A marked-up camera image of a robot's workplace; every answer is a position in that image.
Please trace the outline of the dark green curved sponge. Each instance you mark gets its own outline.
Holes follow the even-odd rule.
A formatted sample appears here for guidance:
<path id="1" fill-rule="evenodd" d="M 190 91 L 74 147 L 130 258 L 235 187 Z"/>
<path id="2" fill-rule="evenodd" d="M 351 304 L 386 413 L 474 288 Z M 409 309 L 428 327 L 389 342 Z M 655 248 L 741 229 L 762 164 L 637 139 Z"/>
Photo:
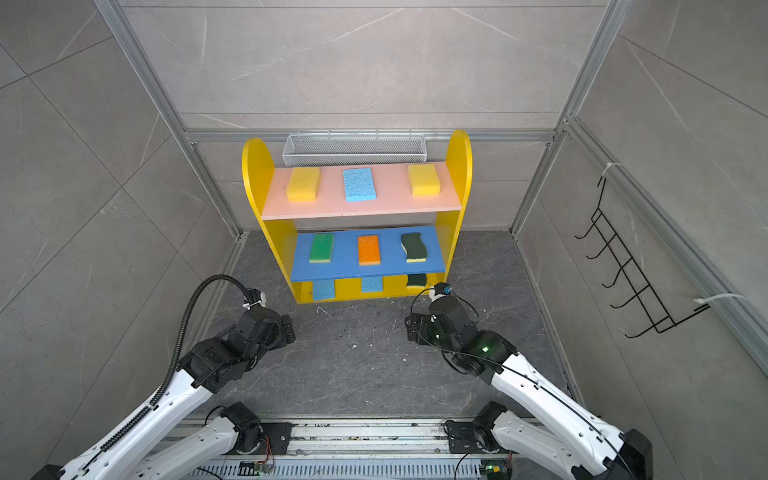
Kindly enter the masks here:
<path id="1" fill-rule="evenodd" d="M 421 263 L 428 258 L 428 250 L 420 232 L 404 233 L 400 237 L 407 263 Z"/>
<path id="2" fill-rule="evenodd" d="M 423 288 L 426 288 L 427 286 L 428 286 L 428 279 L 426 274 L 424 273 L 409 274 L 407 276 L 407 281 L 406 281 L 407 288 L 423 289 Z"/>

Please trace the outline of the light blue sponge front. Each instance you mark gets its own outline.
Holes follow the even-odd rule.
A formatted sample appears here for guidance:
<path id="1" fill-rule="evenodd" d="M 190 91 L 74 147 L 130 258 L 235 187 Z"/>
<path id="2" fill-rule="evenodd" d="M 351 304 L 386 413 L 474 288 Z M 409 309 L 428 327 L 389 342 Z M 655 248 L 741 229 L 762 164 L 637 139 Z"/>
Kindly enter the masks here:
<path id="1" fill-rule="evenodd" d="M 335 280 L 316 280 L 312 285 L 312 299 L 315 302 L 333 300 L 336 298 Z"/>

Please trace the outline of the light blue sponge row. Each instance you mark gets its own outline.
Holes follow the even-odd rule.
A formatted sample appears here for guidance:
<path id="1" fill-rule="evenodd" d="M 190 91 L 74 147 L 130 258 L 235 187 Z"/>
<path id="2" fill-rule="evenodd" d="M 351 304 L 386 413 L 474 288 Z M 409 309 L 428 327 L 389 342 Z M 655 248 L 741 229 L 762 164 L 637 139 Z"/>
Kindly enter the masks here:
<path id="1" fill-rule="evenodd" d="M 380 293 L 384 289 L 381 276 L 368 276 L 361 279 L 362 293 Z"/>

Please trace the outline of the green yellow sponge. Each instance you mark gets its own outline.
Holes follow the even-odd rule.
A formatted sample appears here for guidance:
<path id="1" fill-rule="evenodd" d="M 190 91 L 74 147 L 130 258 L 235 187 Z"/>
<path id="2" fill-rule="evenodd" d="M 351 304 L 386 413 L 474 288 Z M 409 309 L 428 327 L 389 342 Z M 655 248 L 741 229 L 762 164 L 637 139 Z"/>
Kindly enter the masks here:
<path id="1" fill-rule="evenodd" d="M 312 235 L 309 262 L 324 264 L 332 261 L 335 235 L 333 233 L 316 233 Z"/>

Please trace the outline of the orange sponge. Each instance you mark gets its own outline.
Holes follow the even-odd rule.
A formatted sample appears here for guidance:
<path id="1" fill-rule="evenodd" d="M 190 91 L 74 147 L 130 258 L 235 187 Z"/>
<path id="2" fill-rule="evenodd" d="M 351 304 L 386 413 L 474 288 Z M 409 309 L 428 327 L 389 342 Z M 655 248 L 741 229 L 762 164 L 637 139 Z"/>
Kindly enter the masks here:
<path id="1" fill-rule="evenodd" d="M 363 235 L 357 238 L 358 264 L 374 266 L 381 264 L 380 243 L 378 235 Z"/>

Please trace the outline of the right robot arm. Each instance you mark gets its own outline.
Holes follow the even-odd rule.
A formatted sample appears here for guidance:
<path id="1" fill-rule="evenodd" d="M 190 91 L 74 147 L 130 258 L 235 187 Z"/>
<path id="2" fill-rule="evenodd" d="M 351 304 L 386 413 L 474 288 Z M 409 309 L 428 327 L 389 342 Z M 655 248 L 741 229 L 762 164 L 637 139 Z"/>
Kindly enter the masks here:
<path id="1" fill-rule="evenodd" d="M 507 450 L 561 479 L 651 479 L 653 447 L 636 429 L 602 420 L 540 373 L 507 339 L 477 326 L 452 294 L 435 294 L 426 314 L 404 320 L 409 341 L 436 348 L 457 372 L 480 378 L 538 420 L 521 419 L 497 402 L 473 421 L 486 451 Z"/>

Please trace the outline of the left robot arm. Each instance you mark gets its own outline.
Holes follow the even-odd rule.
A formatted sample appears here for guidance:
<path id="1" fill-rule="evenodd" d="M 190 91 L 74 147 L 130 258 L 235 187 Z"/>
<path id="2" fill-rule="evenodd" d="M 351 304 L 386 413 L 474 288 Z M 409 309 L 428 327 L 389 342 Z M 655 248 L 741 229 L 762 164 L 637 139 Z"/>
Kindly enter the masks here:
<path id="1" fill-rule="evenodd" d="M 182 349 L 191 316 L 207 286 L 225 281 L 240 290 L 244 312 L 223 333 Z M 159 452 L 153 449 L 198 406 L 253 370 L 265 355 L 296 339 L 290 316 L 267 308 L 265 295 L 234 277 L 215 274 L 193 292 L 180 321 L 169 368 L 160 386 L 105 437 L 65 465 L 48 464 L 37 479 L 180 479 L 234 451 L 270 452 L 260 418 L 241 402 L 221 409 L 196 433 Z"/>

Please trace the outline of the yellow shelf unit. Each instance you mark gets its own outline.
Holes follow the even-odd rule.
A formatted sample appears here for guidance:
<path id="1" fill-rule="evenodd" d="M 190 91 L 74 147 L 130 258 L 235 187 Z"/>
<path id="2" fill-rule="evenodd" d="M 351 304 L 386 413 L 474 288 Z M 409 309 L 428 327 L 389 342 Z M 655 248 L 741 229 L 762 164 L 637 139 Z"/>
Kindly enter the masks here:
<path id="1" fill-rule="evenodd" d="M 316 303 L 312 285 L 334 279 L 336 298 L 319 301 L 350 301 L 413 296 L 422 289 L 407 288 L 409 274 L 427 275 L 428 286 L 447 279 L 470 197 L 473 154 L 470 138 L 462 130 L 449 140 L 441 161 L 426 161 L 436 167 L 441 192 L 435 197 L 413 197 L 408 166 L 422 163 L 314 166 L 321 170 L 317 199 L 292 203 L 286 187 L 293 168 L 277 166 L 266 143 L 246 141 L 242 150 L 242 176 L 251 208 L 259 222 L 288 288 L 300 304 Z M 343 171 L 371 168 L 377 198 L 347 202 Z M 407 263 L 401 235 L 420 232 L 428 250 L 421 263 Z M 332 261 L 309 262 L 312 235 L 335 235 Z M 378 235 L 381 264 L 358 264 L 357 238 Z M 381 276 L 380 293 L 362 293 L 361 279 Z"/>

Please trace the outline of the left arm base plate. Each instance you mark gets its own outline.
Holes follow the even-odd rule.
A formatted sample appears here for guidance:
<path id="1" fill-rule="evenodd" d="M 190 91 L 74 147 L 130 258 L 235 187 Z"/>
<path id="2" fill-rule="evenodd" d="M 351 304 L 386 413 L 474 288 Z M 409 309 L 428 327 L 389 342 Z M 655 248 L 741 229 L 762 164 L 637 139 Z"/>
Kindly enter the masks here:
<path id="1" fill-rule="evenodd" d="M 262 423 L 256 433 L 246 436 L 243 453 L 265 457 L 267 447 L 270 447 L 270 455 L 286 455 L 291 439 L 293 424 L 289 422 Z"/>

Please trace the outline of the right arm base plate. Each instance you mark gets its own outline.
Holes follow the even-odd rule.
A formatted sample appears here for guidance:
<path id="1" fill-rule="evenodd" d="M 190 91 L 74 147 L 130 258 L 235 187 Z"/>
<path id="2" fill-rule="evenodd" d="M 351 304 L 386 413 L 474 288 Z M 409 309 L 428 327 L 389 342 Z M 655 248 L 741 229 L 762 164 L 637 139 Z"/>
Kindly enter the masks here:
<path id="1" fill-rule="evenodd" d="M 499 445 L 491 432 L 474 422 L 446 420 L 442 428 L 448 438 L 451 453 L 494 454 L 499 451 Z"/>

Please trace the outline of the aluminium rail base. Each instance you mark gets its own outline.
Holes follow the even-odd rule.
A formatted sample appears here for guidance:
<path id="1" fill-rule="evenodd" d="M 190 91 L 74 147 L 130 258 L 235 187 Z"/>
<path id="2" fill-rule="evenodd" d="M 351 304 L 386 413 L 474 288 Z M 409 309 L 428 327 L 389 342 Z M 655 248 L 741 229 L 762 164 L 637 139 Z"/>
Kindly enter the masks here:
<path id="1" fill-rule="evenodd" d="M 499 450 L 494 454 L 451 453 L 443 432 L 446 420 L 265 419 L 293 424 L 286 455 L 265 457 L 230 451 L 191 473 L 187 479 L 509 479 L 519 475 L 527 457 Z"/>

